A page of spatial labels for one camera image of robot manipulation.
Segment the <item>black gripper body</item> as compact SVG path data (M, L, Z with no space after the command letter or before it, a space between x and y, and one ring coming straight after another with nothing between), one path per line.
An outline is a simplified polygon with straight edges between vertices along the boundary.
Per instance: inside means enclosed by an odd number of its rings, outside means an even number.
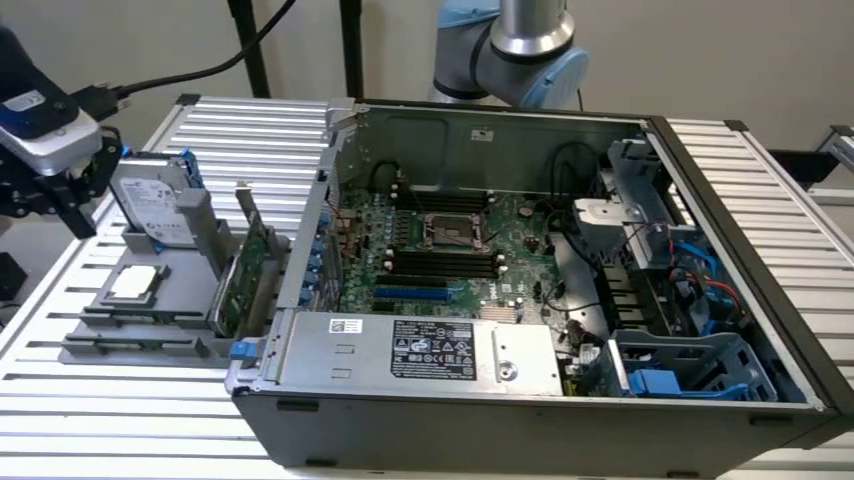
M124 148L119 130L100 129L97 150L71 147L56 158L24 157L1 145L3 201L91 201L104 195Z

